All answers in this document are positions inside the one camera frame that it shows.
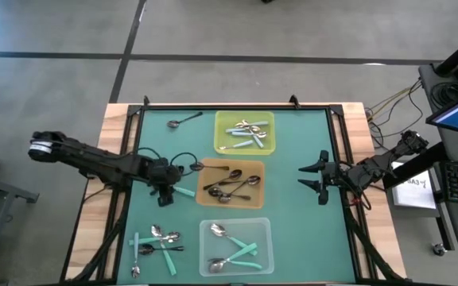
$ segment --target wooden table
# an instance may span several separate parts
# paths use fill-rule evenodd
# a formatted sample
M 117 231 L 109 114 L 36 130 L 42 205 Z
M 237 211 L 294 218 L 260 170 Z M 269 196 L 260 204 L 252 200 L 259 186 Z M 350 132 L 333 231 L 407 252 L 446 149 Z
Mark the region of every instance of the wooden table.
M 323 103 L 302 103 L 302 105 L 330 105 L 340 104 L 343 106 L 343 112 L 349 136 L 353 161 L 358 162 L 367 157 L 374 155 L 374 146 L 372 144 L 370 131 L 367 125 L 367 119 L 361 102 L 323 102 Z M 161 104 L 163 105 L 185 105 L 185 104 Z M 237 105 L 256 105 L 256 103 L 237 103 Z M 119 153 L 122 144 L 122 134 L 126 121 L 126 113 L 129 104 L 109 104 L 103 119 L 102 130 L 100 133 L 98 147 L 113 153 Z M 137 122 L 133 122 L 130 131 L 130 144 L 134 142 Z M 340 144 L 340 158 L 347 160 L 342 144 L 342 135 L 339 124 L 335 124 L 337 141 Z M 87 185 L 86 196 L 100 190 L 103 185 L 98 180 L 92 180 Z M 372 243 L 381 253 L 385 261 L 400 276 L 406 277 L 406 271 L 402 262 L 402 255 L 398 248 L 397 236 L 395 234 L 394 223 L 391 218 L 390 208 L 386 200 L 386 194 L 383 191 L 368 188 L 366 190 L 368 199 L 372 202 L 372 211 L 365 211 L 367 225 Z M 99 248 L 103 240 L 103 232 L 106 226 L 107 212 L 109 202 L 111 201 L 111 191 L 105 191 L 97 196 L 90 198 L 84 205 L 80 214 L 79 224 L 75 233 L 75 240 L 72 247 L 72 253 L 69 257 L 66 279 L 76 276 L 92 258 L 93 254 Z M 114 243 L 109 252 L 106 266 L 106 276 L 110 276 L 113 268 L 115 255 Z M 358 243 L 359 260 L 363 272 L 363 277 L 368 276 L 367 262 L 365 259 L 363 247 Z

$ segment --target green table surface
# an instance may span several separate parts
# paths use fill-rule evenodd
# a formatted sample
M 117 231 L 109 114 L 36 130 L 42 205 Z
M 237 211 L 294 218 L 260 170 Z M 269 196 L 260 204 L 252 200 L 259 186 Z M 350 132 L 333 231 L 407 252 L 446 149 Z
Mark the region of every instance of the green table surface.
M 272 110 L 275 117 L 277 148 L 269 156 L 220 155 L 213 148 L 216 110 L 182 124 L 178 129 L 166 127 L 172 119 L 186 118 L 197 110 L 148 110 L 145 112 L 139 147 L 156 149 L 169 159 L 181 152 L 205 157 L 236 160 L 260 160 L 265 164 L 265 203 L 260 210 L 204 207 L 194 198 L 175 193 L 174 204 L 157 205 L 150 188 L 134 182 L 126 222 L 125 241 L 120 257 L 118 284 L 214 284 L 214 283 L 300 283 L 309 281 L 354 282 L 351 254 L 347 241 L 340 193 L 329 191 L 325 206 L 317 204 L 315 191 L 297 179 L 318 180 L 319 175 L 299 172 L 311 165 L 322 149 L 333 150 L 324 110 Z M 154 156 L 146 150 L 140 154 Z M 188 166 L 192 158 L 179 157 L 174 164 Z M 195 191 L 196 173 L 177 184 Z M 199 272 L 199 224 L 205 219 L 268 218 L 274 248 L 274 272 L 265 275 L 203 277 Z M 150 227 L 158 224 L 165 233 L 179 231 L 184 252 L 170 252 L 177 274 L 169 275 L 162 253 L 140 256 L 141 275 L 134 279 L 134 248 L 128 241 L 139 232 L 151 237 Z

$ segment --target teal-handled spoon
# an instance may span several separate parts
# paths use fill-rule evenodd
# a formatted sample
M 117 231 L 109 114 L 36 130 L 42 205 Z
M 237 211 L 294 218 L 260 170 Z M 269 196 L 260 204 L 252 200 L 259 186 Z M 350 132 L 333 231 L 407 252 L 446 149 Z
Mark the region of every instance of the teal-handled spoon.
M 210 273 L 218 273 L 220 271 L 222 271 L 222 268 L 223 268 L 223 265 L 226 264 L 226 262 L 230 262 L 232 263 L 234 259 L 242 256 L 242 255 L 245 255 L 247 253 L 249 253 L 250 251 L 256 249 L 258 246 L 255 244 L 255 243 L 252 243 L 251 245 L 245 247 L 244 249 L 241 249 L 240 251 L 238 251 L 237 253 L 231 255 L 229 258 L 226 258 L 226 259 L 223 259 L 223 258 L 213 258 L 213 259 L 210 259 L 210 265 L 208 266 L 208 271 Z M 243 264 L 247 264 L 245 266 L 250 266 L 250 264 L 253 264 L 251 262 L 242 262 L 241 261 L 236 261 L 238 263 L 238 265 L 243 265 Z

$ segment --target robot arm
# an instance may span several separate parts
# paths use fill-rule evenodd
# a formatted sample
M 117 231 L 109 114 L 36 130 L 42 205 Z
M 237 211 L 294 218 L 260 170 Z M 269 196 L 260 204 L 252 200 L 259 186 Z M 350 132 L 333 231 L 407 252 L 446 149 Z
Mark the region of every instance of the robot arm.
M 28 151 L 39 162 L 62 162 L 88 177 L 95 175 L 104 184 L 124 187 L 126 179 L 147 183 L 158 191 L 160 207 L 173 203 L 173 185 L 180 181 L 183 167 L 169 164 L 166 158 L 127 153 L 118 155 L 66 137 L 61 132 L 35 132 Z
M 402 134 L 401 140 L 397 146 L 390 151 L 375 155 L 371 158 L 361 160 L 356 166 L 350 166 L 349 169 L 342 169 L 336 162 L 328 162 L 328 151 L 323 150 L 317 163 L 300 168 L 302 172 L 321 172 L 320 180 L 302 180 L 298 181 L 319 193 L 318 203 L 325 205 L 328 202 L 327 186 L 337 186 L 341 188 L 350 188 L 355 191 L 358 197 L 361 196 L 370 184 L 382 179 L 385 174 L 391 172 L 391 162 L 405 155 L 418 154 L 426 150 L 428 141 L 420 137 L 414 131 L 406 131 Z

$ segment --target gray floor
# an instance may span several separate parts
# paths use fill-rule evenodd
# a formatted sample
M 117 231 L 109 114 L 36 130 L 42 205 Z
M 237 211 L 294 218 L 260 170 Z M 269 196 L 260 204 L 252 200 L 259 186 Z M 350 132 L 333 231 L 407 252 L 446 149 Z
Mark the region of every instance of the gray floor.
M 0 51 L 123 52 L 137 0 L 0 0 Z M 134 53 L 443 59 L 458 47 L 458 0 L 149 0 Z M 85 185 L 76 170 L 27 157 L 35 130 L 95 144 L 117 60 L 0 59 L 0 179 L 40 192 L 18 203 L 0 241 L 0 278 L 59 278 Z M 417 79 L 414 66 L 131 61 L 119 102 L 359 101 L 366 106 Z M 428 114 L 419 90 L 413 100 Z M 383 126 L 418 116 L 401 102 Z M 412 127 L 432 143 L 437 130 Z M 398 137 L 389 137 L 393 146 Z M 408 276 L 458 284 L 458 251 L 434 257 L 433 218 L 392 207 Z

